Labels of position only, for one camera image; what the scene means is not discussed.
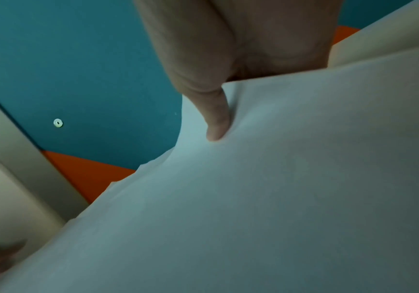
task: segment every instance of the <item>teal wall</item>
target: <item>teal wall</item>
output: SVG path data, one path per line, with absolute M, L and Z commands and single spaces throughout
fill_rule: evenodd
M 408 2 L 348 0 L 339 24 Z M 0 106 L 43 150 L 132 169 L 174 146 L 181 121 L 131 0 L 0 0 Z

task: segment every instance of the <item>white paper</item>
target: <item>white paper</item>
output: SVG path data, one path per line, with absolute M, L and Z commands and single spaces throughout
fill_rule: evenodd
M 224 90 L 0 292 L 419 293 L 419 49 Z

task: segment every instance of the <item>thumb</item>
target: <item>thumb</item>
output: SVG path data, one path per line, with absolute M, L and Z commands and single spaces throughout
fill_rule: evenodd
M 220 87 L 205 93 L 192 91 L 186 96 L 208 124 L 206 138 L 209 141 L 220 140 L 230 127 L 229 105 L 223 89 Z

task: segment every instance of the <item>orange stripe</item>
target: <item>orange stripe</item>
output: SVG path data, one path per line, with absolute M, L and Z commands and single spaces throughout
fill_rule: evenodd
M 120 181 L 135 171 L 61 153 L 42 152 L 68 181 L 92 203 L 113 181 Z
M 338 26 L 335 31 L 334 42 L 333 44 L 338 43 L 349 37 L 350 35 L 354 34 L 355 32 L 359 31 L 358 28 L 350 28 L 344 26 Z

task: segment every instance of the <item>white screw cap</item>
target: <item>white screw cap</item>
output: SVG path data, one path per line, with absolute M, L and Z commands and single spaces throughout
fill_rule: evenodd
M 63 121 L 61 121 L 61 119 L 56 118 L 54 120 L 54 125 L 55 125 L 56 128 L 60 128 L 60 127 L 63 126 Z

